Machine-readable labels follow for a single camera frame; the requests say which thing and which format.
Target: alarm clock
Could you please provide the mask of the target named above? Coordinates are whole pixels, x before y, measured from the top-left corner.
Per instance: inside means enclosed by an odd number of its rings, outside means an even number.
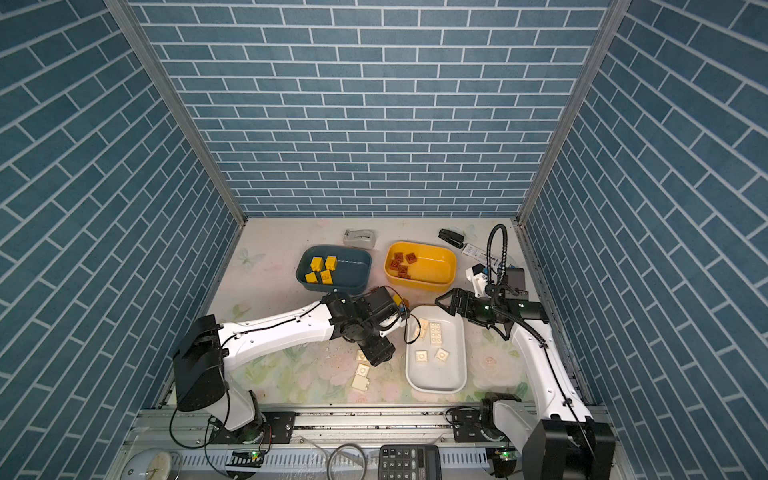
[[[121,480],[174,480],[178,473],[169,452],[149,449],[134,455],[125,465]]]

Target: yellow container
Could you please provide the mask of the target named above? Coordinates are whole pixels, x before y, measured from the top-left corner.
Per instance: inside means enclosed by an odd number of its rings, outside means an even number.
[[[403,257],[409,253],[416,254],[414,263],[410,263],[405,258],[402,262],[408,267],[410,279],[400,278],[397,276],[397,270],[389,268],[389,264],[395,259],[395,253],[402,253]],[[384,273],[387,275],[387,280],[395,285],[441,293],[447,291],[453,284],[456,276],[456,255],[447,248],[434,245],[395,242],[386,254]]]

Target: black calculator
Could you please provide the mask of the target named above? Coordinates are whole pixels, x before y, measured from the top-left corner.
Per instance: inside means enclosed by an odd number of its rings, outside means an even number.
[[[384,445],[379,480],[442,480],[436,445]]]

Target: blue brick wall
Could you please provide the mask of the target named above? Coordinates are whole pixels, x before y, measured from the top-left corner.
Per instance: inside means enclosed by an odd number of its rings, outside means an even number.
[[[645,478],[768,478],[767,7],[633,0],[530,217]]]
[[[509,217],[608,0],[257,3],[131,2],[249,216]]]
[[[0,478],[103,475],[236,225],[101,0],[0,2]]]

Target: yellow toy block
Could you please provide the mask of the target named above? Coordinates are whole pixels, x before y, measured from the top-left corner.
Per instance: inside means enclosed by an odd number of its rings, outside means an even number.
[[[323,269],[323,258],[322,257],[312,258],[312,263],[310,263],[310,266],[312,267],[313,272],[321,271]]]
[[[330,270],[323,270],[322,272],[320,272],[320,279],[323,281],[323,285],[333,285],[333,281],[331,280]]]

